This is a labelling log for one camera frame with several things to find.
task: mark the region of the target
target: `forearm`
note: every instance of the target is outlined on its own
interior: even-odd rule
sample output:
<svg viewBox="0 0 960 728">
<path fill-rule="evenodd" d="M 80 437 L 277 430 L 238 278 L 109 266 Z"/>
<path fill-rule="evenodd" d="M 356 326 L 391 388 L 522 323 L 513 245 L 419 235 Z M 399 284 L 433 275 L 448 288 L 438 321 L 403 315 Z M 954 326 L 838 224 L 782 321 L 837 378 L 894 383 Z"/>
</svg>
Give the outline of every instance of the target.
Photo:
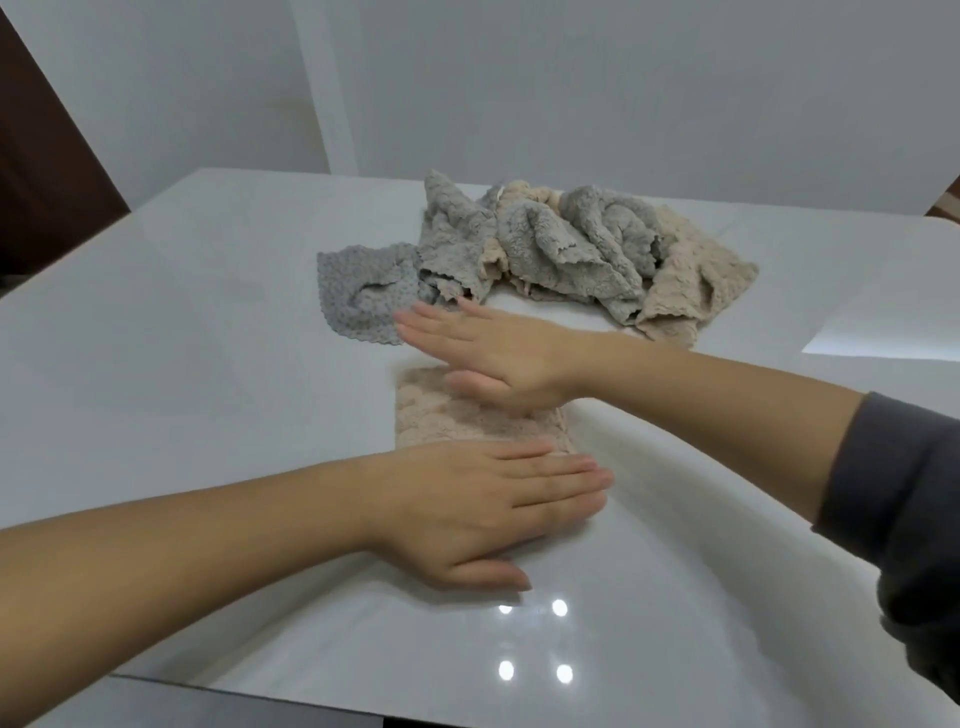
<svg viewBox="0 0 960 728">
<path fill-rule="evenodd" d="M 862 394 L 621 333 L 595 335 L 585 396 L 662 427 L 816 519 Z"/>
<path fill-rule="evenodd" d="M 349 465 L 0 532 L 0 724 L 25 724 L 191 622 L 360 547 Z"/>
</svg>

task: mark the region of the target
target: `dark gray shirt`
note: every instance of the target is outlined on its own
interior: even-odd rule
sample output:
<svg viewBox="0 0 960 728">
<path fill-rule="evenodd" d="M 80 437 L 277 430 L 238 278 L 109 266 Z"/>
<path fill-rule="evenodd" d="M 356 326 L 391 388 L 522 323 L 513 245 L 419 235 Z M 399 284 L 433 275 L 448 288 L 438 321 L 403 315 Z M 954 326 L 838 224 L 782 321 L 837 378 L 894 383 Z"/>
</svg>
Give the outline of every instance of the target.
<svg viewBox="0 0 960 728">
<path fill-rule="evenodd" d="M 868 395 L 814 530 L 879 567 L 884 628 L 960 703 L 960 420 Z"/>
</svg>

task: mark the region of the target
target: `right hand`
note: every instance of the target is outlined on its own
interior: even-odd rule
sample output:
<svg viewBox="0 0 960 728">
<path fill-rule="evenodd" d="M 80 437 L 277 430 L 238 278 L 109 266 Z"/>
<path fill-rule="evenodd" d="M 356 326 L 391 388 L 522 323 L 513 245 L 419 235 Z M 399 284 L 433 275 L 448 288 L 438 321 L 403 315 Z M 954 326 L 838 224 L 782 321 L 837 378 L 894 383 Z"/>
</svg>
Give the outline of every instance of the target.
<svg viewBox="0 0 960 728">
<path fill-rule="evenodd" d="M 416 303 L 395 315 L 403 341 L 450 365 L 450 389 L 523 413 L 579 396 L 588 332 L 465 299 L 458 304 L 456 313 Z"/>
</svg>

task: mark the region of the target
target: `hand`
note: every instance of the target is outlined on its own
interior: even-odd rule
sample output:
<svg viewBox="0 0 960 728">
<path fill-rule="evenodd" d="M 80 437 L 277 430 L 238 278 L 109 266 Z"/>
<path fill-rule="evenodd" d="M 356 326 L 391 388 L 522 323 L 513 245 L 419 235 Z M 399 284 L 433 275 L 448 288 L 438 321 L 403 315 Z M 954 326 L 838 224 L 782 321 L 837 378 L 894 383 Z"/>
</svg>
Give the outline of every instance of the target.
<svg viewBox="0 0 960 728">
<path fill-rule="evenodd" d="M 548 442 L 442 442 L 359 458 L 368 549 L 438 588 L 525 591 L 490 555 L 583 521 L 607 502 L 610 471 Z"/>
<path fill-rule="evenodd" d="M 447 386 L 515 412 L 579 396 L 590 333 L 459 300 L 458 313 L 417 303 L 395 315 L 410 346 L 447 362 Z"/>
</svg>

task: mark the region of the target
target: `towel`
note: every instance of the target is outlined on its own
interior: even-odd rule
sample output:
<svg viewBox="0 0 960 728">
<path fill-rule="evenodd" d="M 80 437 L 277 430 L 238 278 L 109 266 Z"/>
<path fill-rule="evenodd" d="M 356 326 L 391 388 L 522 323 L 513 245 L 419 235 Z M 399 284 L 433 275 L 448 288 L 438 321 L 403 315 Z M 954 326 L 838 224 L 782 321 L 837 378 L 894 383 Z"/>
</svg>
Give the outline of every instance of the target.
<svg viewBox="0 0 960 728">
<path fill-rule="evenodd" d="M 550 438 L 555 454 L 574 452 L 561 409 L 516 417 L 447 390 L 445 367 L 404 372 L 396 384 L 396 447 L 440 440 L 529 440 Z"/>
<path fill-rule="evenodd" d="M 700 328 L 750 287 L 758 269 L 670 207 L 658 207 L 657 217 L 666 233 L 666 260 L 636 327 L 654 341 L 690 349 Z"/>
<path fill-rule="evenodd" d="M 474 202 L 432 170 L 424 189 L 416 247 L 318 257 L 324 316 L 338 333 L 398 344 L 394 311 L 481 303 L 504 279 L 539 301 L 599 303 L 621 326 L 689 349 L 757 275 L 669 207 L 595 185 L 560 193 L 515 180 Z"/>
<path fill-rule="evenodd" d="M 372 250 L 351 245 L 317 254 L 320 305 L 337 333 L 375 344 L 401 344 L 393 314 L 436 292 L 420 280 L 420 255 L 409 243 Z"/>
</svg>

